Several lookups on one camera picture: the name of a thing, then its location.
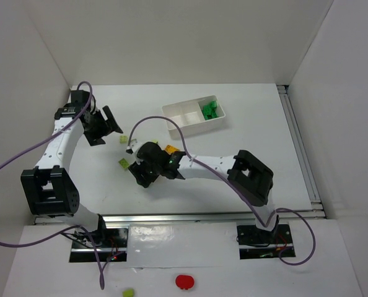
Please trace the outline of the light green square lego upturned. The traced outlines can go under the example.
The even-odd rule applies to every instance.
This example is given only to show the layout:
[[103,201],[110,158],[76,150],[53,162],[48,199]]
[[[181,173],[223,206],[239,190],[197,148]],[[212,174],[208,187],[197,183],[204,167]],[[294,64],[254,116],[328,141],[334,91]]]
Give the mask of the light green square lego upturned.
[[121,144],[126,144],[128,142],[128,137],[127,136],[120,136],[120,143]]

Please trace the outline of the orange-yellow rectangular lego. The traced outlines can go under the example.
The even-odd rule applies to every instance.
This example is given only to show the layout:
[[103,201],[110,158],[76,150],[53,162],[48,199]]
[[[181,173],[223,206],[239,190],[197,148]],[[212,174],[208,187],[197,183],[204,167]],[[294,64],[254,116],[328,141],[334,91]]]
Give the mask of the orange-yellow rectangular lego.
[[169,154],[172,154],[174,152],[176,152],[178,149],[175,148],[174,146],[171,146],[171,145],[167,145],[166,148],[165,148],[165,151]]

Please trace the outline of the lime green rectangular lego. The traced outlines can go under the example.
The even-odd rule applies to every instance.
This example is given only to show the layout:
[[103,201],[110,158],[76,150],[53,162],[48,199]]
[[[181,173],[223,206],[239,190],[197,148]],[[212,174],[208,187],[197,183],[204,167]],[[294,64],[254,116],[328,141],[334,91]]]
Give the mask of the lime green rectangular lego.
[[118,163],[123,170],[127,170],[130,166],[129,162],[125,158],[120,159]]

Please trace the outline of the dark green lego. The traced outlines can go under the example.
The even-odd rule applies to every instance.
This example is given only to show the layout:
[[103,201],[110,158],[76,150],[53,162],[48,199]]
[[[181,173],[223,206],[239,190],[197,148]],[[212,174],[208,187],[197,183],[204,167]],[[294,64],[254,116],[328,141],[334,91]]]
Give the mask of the dark green lego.
[[211,102],[209,102],[208,104],[204,105],[201,109],[203,117],[205,120],[210,120],[210,119],[215,119],[218,118],[219,116],[217,115],[217,101],[213,100]]

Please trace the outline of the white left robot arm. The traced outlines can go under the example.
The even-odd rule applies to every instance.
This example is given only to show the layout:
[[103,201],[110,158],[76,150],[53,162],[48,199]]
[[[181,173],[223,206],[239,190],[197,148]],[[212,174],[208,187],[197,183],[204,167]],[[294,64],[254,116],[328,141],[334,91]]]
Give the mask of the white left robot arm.
[[53,140],[34,168],[23,170],[20,176],[30,212],[82,226],[95,242],[101,242],[107,238],[105,221],[80,203],[69,167],[81,137],[90,146],[103,145],[103,137],[121,129],[109,107],[99,110],[94,96],[85,90],[71,91],[69,102],[57,110],[54,119]]

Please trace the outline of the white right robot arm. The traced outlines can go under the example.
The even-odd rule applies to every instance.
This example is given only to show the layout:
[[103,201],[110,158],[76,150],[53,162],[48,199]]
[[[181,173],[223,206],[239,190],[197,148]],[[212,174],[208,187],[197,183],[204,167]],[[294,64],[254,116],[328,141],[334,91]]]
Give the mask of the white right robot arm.
[[[133,142],[136,128],[150,119],[163,119],[175,126],[183,150],[168,153],[154,142]],[[186,146],[182,129],[175,121],[165,116],[148,116],[133,126],[126,152],[135,157],[135,162],[128,169],[138,185],[147,188],[159,176],[170,180],[196,178],[222,181],[250,208],[258,229],[270,236],[276,234],[279,215],[269,201],[274,173],[249,151],[239,150],[236,155],[226,157],[192,155]]]

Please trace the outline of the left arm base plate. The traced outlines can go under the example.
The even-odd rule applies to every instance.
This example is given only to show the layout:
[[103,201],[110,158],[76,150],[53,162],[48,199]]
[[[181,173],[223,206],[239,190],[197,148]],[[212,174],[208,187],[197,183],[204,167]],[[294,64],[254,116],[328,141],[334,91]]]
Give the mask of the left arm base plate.
[[[94,236],[100,261],[126,262],[128,235],[129,229],[123,227],[106,229],[104,239]],[[65,237],[72,242],[69,256],[70,263],[96,262],[93,245],[84,233],[73,231],[72,233],[66,233]]]

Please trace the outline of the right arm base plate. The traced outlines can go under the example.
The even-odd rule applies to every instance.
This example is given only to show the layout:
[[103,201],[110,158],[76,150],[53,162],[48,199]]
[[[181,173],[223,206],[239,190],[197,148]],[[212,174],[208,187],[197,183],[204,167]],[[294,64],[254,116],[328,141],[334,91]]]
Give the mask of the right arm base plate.
[[236,240],[240,260],[295,257],[291,229],[288,224],[279,224],[275,235],[259,230],[255,225],[238,225]]

